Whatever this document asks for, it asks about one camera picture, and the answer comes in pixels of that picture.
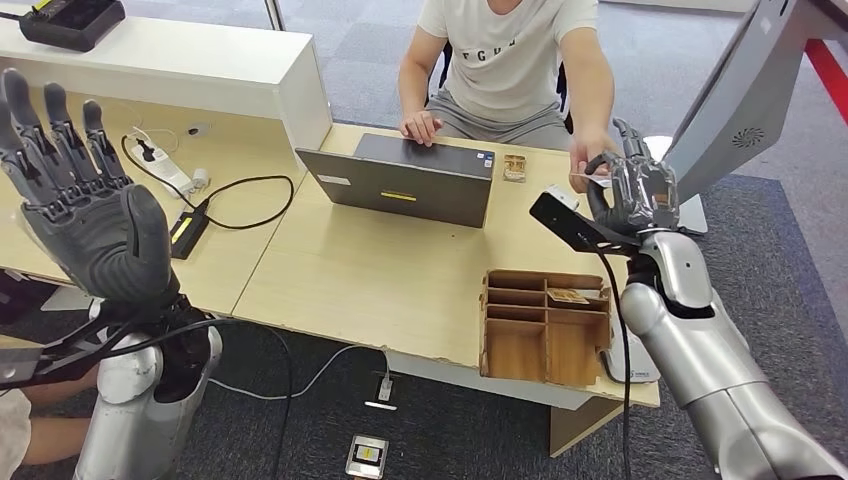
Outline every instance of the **power adapter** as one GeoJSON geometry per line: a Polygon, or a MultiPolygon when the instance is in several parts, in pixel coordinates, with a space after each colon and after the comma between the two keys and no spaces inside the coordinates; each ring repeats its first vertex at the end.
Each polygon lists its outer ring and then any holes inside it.
{"type": "Polygon", "coordinates": [[[126,16],[118,0],[43,0],[17,20],[31,42],[87,52],[126,16]]]}
{"type": "Polygon", "coordinates": [[[171,228],[171,258],[185,260],[197,245],[198,240],[209,226],[206,210],[209,199],[201,202],[192,212],[183,212],[177,223],[171,228]]]}

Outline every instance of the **black chair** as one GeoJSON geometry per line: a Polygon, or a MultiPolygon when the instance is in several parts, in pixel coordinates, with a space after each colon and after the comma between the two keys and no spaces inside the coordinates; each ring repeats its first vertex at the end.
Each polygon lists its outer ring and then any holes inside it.
{"type": "MultiPolygon", "coordinates": [[[[442,55],[445,57],[445,66],[442,68],[442,74],[439,77],[439,88],[445,85],[445,80],[448,78],[448,66],[450,66],[451,57],[453,57],[453,47],[450,42],[445,43],[445,48],[442,50],[442,55]]],[[[565,83],[565,65],[559,66],[559,77],[557,78],[557,94],[560,98],[559,111],[565,110],[565,97],[568,95],[568,84],[565,83]]],[[[574,133],[574,120],[571,119],[571,112],[565,115],[565,129],[569,134],[574,133]]]]}

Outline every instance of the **gray laptop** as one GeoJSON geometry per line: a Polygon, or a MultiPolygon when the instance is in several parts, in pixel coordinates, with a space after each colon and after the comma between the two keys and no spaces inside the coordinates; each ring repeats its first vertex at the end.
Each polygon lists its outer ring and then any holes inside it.
{"type": "Polygon", "coordinates": [[[295,149],[334,203],[480,228],[494,153],[365,134],[353,156],[295,149]]]}

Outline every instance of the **desk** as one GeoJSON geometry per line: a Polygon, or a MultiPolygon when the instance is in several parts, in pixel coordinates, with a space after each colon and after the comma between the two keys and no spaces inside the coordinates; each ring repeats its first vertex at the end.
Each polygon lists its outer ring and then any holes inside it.
{"type": "MultiPolygon", "coordinates": [[[[366,132],[398,135],[334,124],[322,149],[351,154],[366,132]]],[[[567,154],[439,141],[495,151],[485,228],[334,205],[307,175],[233,314],[385,350],[394,371],[558,407],[551,454],[561,453],[618,414],[623,386],[605,375],[583,388],[480,377],[478,296],[493,268],[603,275],[597,257],[575,253],[528,213],[549,184],[568,185],[567,154]],[[526,183],[501,180],[508,153],[527,157],[526,183]]],[[[624,260],[611,263],[623,285],[624,260]]],[[[632,402],[659,405],[657,385],[634,385],[632,402]]]]}
{"type": "MultiPolygon", "coordinates": [[[[31,92],[36,110],[43,112],[42,94],[31,92]]],[[[68,111],[79,119],[82,102],[88,95],[68,94],[68,111]]],[[[286,132],[279,120],[247,117],[189,108],[169,107],[126,100],[98,99],[104,109],[109,138],[120,152],[121,136],[143,119],[147,129],[165,128],[183,132],[194,122],[212,125],[202,137],[180,136],[179,149],[172,154],[175,163],[191,176],[195,168],[210,175],[210,189],[239,178],[285,174],[297,187],[303,178],[291,153],[286,132]]],[[[47,118],[42,114],[42,123],[47,118]]],[[[173,139],[167,134],[151,134],[161,147],[173,139]]],[[[173,223],[182,211],[182,201],[172,198],[152,180],[124,159],[124,169],[137,183],[147,186],[173,223]]],[[[281,180],[252,183],[228,190],[211,203],[209,214],[230,224],[250,223],[273,215],[288,198],[288,185],[281,180]]],[[[0,175],[0,267],[52,282],[68,283],[65,274],[43,253],[14,221],[21,203],[6,175],[0,175]]],[[[233,231],[210,225],[187,260],[174,260],[173,267],[183,292],[192,304],[206,311],[229,314],[265,249],[279,221],[259,228],[233,231]]]]}

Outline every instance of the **wooden organizer box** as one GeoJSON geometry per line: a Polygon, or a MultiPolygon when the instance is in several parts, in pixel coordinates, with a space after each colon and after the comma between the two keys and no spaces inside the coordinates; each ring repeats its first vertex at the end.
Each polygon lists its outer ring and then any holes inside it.
{"type": "Polygon", "coordinates": [[[492,270],[483,279],[480,374],[593,385],[610,346],[609,288],[592,275],[492,270]],[[557,302],[549,288],[598,290],[588,304],[557,302]]]}

